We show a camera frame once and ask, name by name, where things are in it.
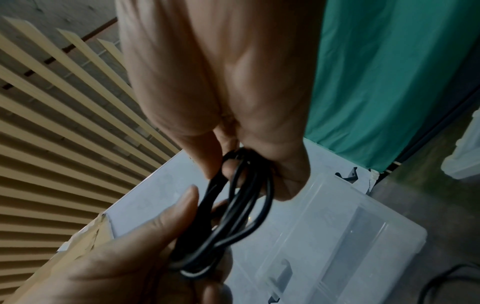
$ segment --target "dark floor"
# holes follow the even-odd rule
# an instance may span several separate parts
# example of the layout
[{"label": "dark floor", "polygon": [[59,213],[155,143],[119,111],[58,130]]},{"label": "dark floor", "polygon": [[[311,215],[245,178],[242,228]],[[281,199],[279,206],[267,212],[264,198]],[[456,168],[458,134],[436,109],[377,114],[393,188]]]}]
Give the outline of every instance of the dark floor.
[{"label": "dark floor", "polygon": [[[480,262],[480,178],[457,181],[440,169],[470,123],[473,110],[432,139],[371,193],[428,231],[423,250],[385,304],[416,303],[422,286],[436,274],[460,262]],[[434,303],[479,304],[480,285],[445,285]]]}]

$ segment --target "gray floor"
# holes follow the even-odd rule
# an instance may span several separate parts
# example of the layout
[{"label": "gray floor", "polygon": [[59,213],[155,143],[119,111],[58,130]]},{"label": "gray floor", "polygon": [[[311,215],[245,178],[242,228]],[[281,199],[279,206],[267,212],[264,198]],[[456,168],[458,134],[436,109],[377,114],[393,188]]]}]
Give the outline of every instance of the gray floor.
[{"label": "gray floor", "polygon": [[[470,123],[473,110],[431,140],[371,193],[428,231],[423,250],[386,304],[415,303],[421,287],[434,275],[460,262],[480,262],[480,178],[457,181],[440,169]],[[480,285],[448,284],[434,303],[478,304]]]}]

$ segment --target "white plastic object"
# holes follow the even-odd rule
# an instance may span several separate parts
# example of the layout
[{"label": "white plastic object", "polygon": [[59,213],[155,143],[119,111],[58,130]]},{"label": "white plastic object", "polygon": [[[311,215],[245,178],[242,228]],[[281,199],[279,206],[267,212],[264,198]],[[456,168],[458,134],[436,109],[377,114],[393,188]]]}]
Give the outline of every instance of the white plastic object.
[{"label": "white plastic object", "polygon": [[[237,267],[249,277],[255,273],[252,281],[271,302],[382,303],[427,237],[419,225],[331,175],[313,178],[271,213],[269,220],[287,214],[294,220],[266,223],[233,246]],[[240,280],[229,281],[236,288]],[[250,302],[267,304],[268,297]]]},{"label": "white plastic object", "polygon": [[462,138],[457,140],[453,154],[441,165],[443,172],[455,179],[480,174],[480,109],[472,116]]}]

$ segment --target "human hand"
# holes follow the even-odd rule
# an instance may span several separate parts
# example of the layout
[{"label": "human hand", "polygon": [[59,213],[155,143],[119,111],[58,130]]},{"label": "human hand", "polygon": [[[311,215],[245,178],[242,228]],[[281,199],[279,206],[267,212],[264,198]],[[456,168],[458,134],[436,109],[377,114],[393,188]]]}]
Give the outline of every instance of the human hand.
[{"label": "human hand", "polygon": [[193,221],[198,200],[198,189],[190,187],[155,219],[75,260],[18,304],[231,304],[223,285],[231,256],[224,257],[215,279],[188,281],[166,269],[172,242]]},{"label": "human hand", "polygon": [[[310,176],[303,145],[325,1],[117,0],[146,116],[208,179],[239,141],[273,162],[275,198]],[[231,177],[237,163],[222,171]]]}]

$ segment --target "green curtain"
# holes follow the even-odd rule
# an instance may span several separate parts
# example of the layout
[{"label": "green curtain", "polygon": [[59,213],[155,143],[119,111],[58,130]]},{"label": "green curtain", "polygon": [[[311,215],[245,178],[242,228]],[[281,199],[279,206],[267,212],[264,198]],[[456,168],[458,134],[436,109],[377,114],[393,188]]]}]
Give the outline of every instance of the green curtain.
[{"label": "green curtain", "polygon": [[330,0],[305,136],[383,172],[479,34],[480,0]]}]

